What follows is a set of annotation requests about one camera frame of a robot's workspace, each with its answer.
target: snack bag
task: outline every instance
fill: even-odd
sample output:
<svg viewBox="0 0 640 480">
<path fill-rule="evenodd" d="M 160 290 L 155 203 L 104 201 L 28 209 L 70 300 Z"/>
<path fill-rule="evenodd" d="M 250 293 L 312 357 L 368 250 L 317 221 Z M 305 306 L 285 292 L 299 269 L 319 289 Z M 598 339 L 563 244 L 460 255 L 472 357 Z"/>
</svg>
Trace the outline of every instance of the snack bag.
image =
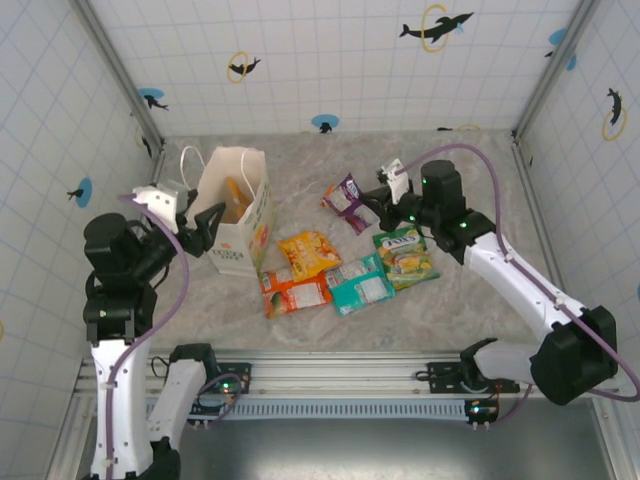
<svg viewBox="0 0 640 480">
<path fill-rule="evenodd" d="M 440 277 L 427 252 L 427 244 L 415 227 L 374 235 L 373 244 L 396 291 Z"/>
<path fill-rule="evenodd" d="M 325 305 L 331 301 L 324 273 L 296 283 L 289 267 L 270 270 L 260 274 L 260 288 L 267 318 L 301 308 Z"/>
<path fill-rule="evenodd" d="M 336 215 L 344 218 L 356 235 L 360 235 L 376 223 L 377 217 L 358 200 L 359 197 L 360 189 L 353 176 L 349 174 L 337 187 L 329 186 L 322 197 L 321 205 L 329 207 Z"/>
<path fill-rule="evenodd" d="M 296 283 L 342 263 L 338 251 L 319 232 L 302 232 L 287 240 L 278 240 L 278 246 L 291 264 Z"/>
<path fill-rule="evenodd" d="M 346 315 L 395 295 L 375 253 L 328 270 L 325 272 L 325 278 L 340 315 Z"/>
</svg>

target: teal snack bag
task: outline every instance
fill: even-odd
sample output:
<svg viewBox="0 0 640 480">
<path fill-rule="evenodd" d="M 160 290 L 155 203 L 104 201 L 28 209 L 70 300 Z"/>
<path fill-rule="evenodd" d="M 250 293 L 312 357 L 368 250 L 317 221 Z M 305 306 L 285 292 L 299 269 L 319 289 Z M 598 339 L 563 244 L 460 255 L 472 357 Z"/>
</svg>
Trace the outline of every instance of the teal snack bag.
<svg viewBox="0 0 640 480">
<path fill-rule="evenodd" d="M 427 252 L 427 244 L 416 227 L 374 235 L 373 244 L 382 260 L 387 280 L 396 291 L 440 277 Z"/>
<path fill-rule="evenodd" d="M 395 296 L 375 253 L 325 271 L 327 286 L 340 315 Z"/>
</svg>

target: marble floor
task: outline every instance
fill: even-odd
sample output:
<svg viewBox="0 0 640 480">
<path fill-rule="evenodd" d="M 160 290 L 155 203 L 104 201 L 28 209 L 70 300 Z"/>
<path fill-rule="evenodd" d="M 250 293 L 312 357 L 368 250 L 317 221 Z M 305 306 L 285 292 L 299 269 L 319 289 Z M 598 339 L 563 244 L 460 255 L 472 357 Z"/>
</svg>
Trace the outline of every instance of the marble floor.
<svg viewBox="0 0 640 480">
<path fill-rule="evenodd" d="M 362 134 L 226 135 L 172 138 L 161 172 L 180 180 L 178 160 L 184 145 L 195 145 L 205 161 L 217 145 L 264 150 L 276 203 L 276 225 L 264 269 L 286 265 L 275 244 L 304 230 L 325 233 L 345 262 L 374 252 L 377 226 L 356 236 L 351 228 L 318 202 L 330 183 L 351 172 L 363 190 L 378 183 L 375 169 L 400 158 L 405 164 L 435 147 L 466 142 L 494 162 L 500 177 L 503 224 L 511 244 L 546 274 L 531 213 L 511 153 L 507 131 L 398 132 Z M 201 166 L 188 157 L 186 176 L 196 185 Z M 484 164 L 464 150 L 451 159 L 463 179 L 467 205 L 494 219 L 493 190 Z M 417 179 L 419 168 L 412 171 Z M 315 307 L 268 320 L 258 281 L 217 273 L 207 256 L 190 258 L 189 294 L 177 315 L 155 337 L 155 347 L 208 342 L 214 348 L 297 351 L 459 350 L 486 337 L 527 342 L 534 337 L 524 321 L 478 275 L 461 267 L 428 240 L 437 280 L 403 290 L 387 302 L 340 317 L 333 305 Z M 178 262 L 159 288 L 156 318 L 173 303 L 182 276 Z"/>
</svg>

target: white paper bag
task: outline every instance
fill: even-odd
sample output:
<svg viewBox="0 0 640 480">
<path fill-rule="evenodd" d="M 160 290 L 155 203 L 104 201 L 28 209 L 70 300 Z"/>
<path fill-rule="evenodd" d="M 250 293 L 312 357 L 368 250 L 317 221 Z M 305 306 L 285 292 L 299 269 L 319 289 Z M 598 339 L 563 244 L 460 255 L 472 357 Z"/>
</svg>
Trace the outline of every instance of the white paper bag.
<svg viewBox="0 0 640 480">
<path fill-rule="evenodd" d="M 225 183 L 227 177 L 233 178 L 241 192 L 253 199 L 237 222 L 234 200 Z M 189 222 L 193 223 L 195 215 L 222 201 L 227 208 L 213 248 L 207 253 L 221 273 L 257 277 L 275 217 L 264 152 L 245 147 L 214 150 L 200 177 Z"/>
</svg>

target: white tiled wall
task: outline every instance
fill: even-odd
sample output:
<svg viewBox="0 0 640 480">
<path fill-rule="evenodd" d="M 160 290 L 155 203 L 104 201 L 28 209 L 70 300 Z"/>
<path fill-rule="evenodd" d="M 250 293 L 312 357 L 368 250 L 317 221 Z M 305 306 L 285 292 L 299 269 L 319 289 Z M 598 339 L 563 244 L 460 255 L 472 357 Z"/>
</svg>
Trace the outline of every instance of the white tiled wall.
<svg viewBox="0 0 640 480">
<path fill-rule="evenodd" d="M 82 230 L 149 180 L 66 0 L 0 3 L 0 478 L 43 478 L 86 349 Z M 67 191 L 89 176 L 86 209 Z"/>
<path fill-rule="evenodd" d="M 531 176 L 569 293 L 615 315 L 619 350 L 640 372 L 640 2 L 602 2 L 577 55 L 529 135 Z M 605 141 L 609 88 L 627 123 Z M 629 411 L 640 438 L 640 406 Z"/>
<path fill-rule="evenodd" d="M 473 16 L 428 53 L 399 35 L 434 3 Z M 151 112 L 165 136 L 318 131 L 318 114 L 338 116 L 342 131 L 513 128 L 577 3 L 94 1 L 136 85 L 164 92 L 169 111 Z M 431 8 L 425 29 L 444 15 Z M 234 84 L 238 51 L 261 62 Z"/>
</svg>

